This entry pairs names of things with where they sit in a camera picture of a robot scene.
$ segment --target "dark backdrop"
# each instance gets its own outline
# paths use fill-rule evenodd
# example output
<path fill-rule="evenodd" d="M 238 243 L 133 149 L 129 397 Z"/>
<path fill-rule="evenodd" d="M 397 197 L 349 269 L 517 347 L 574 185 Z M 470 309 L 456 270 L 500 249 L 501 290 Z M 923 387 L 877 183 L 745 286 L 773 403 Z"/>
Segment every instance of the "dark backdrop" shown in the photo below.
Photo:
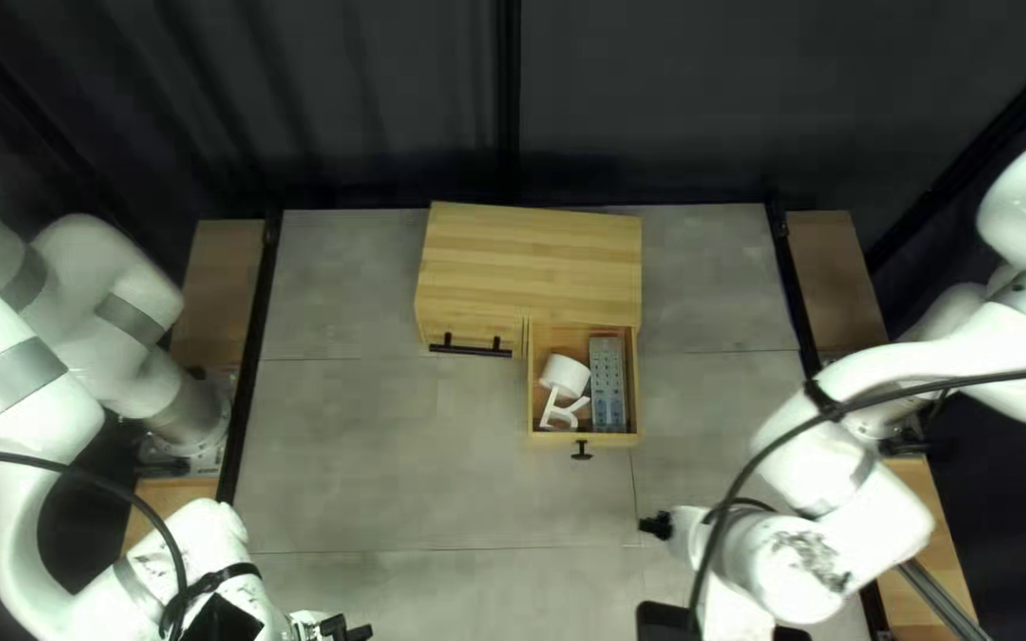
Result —
<path fill-rule="evenodd" d="M 434 197 L 775 190 L 852 210 L 871 247 L 1025 83 L 1020 0 L 0 0 L 0 215 L 29 235 L 100 214 L 177 280 L 201 217 Z M 894 330 L 994 263 L 961 239 L 1019 129 L 883 245 Z M 1026 522 L 1026 456 L 1003 467 L 1026 429 L 966 402 L 943 416 L 953 445 L 934 463 L 974 598 L 997 639 L 1026 639 L 1026 574 L 994 563 L 1026 568 L 1026 529 L 994 518 Z M 91 451 L 130 478 L 120 438 Z M 113 557 L 124 510 L 60 491 L 43 549 L 76 587 Z M 0 638 L 18 635 L 4 615 Z"/>

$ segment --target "wooden cabinet top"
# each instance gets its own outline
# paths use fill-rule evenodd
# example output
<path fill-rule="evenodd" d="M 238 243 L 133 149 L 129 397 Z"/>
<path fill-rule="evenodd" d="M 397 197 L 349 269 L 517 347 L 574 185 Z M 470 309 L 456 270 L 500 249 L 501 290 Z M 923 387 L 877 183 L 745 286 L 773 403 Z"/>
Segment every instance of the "wooden cabinet top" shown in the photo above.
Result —
<path fill-rule="evenodd" d="M 640 244 L 633 215 L 435 202 L 413 305 L 639 327 Z"/>

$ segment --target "gray remote control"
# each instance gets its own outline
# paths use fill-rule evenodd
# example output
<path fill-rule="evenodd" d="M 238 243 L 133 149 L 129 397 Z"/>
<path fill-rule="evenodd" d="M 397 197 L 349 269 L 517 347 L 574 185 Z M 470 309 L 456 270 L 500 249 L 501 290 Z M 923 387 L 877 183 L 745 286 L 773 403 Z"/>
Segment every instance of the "gray remote control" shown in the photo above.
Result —
<path fill-rule="evenodd" d="M 591 336 L 588 339 L 591 429 L 594 432 L 628 431 L 624 362 L 624 342 L 618 336 Z"/>

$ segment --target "wooden drawer cabinet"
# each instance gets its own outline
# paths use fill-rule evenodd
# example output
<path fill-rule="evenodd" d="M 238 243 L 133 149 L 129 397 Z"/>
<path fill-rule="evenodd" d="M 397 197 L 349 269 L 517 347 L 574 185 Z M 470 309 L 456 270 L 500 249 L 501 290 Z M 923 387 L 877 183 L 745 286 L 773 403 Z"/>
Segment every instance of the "wooden drawer cabinet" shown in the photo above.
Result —
<path fill-rule="evenodd" d="M 413 297 L 424 343 L 491 348 L 494 337 L 524 360 L 529 436 L 535 443 L 629 446 L 639 440 L 640 221 L 632 215 L 435 202 L 430 206 Z M 588 339 L 625 343 L 628 431 L 537 428 L 546 390 L 537 384 L 549 354 L 588 363 Z"/>

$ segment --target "black metal frame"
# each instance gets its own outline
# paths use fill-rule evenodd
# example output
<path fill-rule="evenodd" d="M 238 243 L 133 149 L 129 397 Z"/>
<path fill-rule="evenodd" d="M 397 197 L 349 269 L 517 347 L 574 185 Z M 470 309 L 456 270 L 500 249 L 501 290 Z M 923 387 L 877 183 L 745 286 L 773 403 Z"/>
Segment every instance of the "black metal frame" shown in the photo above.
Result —
<path fill-rule="evenodd" d="M 798 337 L 801 368 L 805 377 L 812 378 L 822 368 L 822 363 L 818 356 L 818 346 L 814 343 L 810 315 L 805 313 L 805 298 L 801 295 L 798 270 L 794 268 L 793 254 L 790 253 L 790 226 L 787 224 L 787 211 L 779 202 L 777 194 L 766 197 L 764 206 L 766 221 L 771 226 L 771 240 L 775 241 L 775 258 L 779 266 L 782 293 L 787 298 L 787 311 L 790 313 L 790 324 L 793 325 L 794 335 Z"/>
<path fill-rule="evenodd" d="M 497 196 L 519 203 L 521 195 L 521 0 L 497 0 Z"/>
<path fill-rule="evenodd" d="M 265 218 L 264 253 L 260 256 L 255 290 L 251 293 L 251 313 L 247 320 L 244 356 L 240 359 L 239 374 L 236 378 L 236 398 L 233 401 L 232 418 L 228 424 L 228 443 L 225 446 L 224 464 L 221 466 L 221 482 L 216 486 L 216 500 L 222 503 L 232 503 L 236 497 L 239 464 L 244 455 L 244 438 L 247 435 L 247 422 L 251 414 L 251 397 L 255 395 L 255 377 L 260 370 L 260 353 L 264 349 L 264 328 L 268 323 L 271 285 L 276 276 L 276 252 L 279 250 L 279 235 L 283 219 L 284 211 L 280 208 L 269 210 Z"/>

